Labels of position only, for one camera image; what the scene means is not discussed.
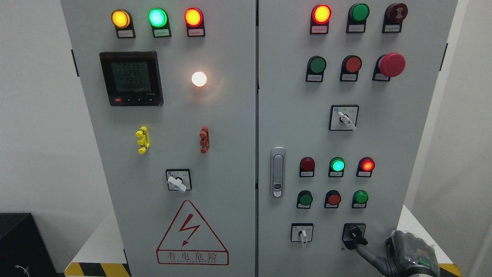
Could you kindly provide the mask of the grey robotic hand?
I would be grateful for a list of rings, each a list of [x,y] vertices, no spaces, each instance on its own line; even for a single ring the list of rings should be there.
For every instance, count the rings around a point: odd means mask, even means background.
[[[440,267],[434,249],[413,233],[392,231],[385,241],[386,257],[376,255],[366,245],[356,251],[385,277],[439,277]]]

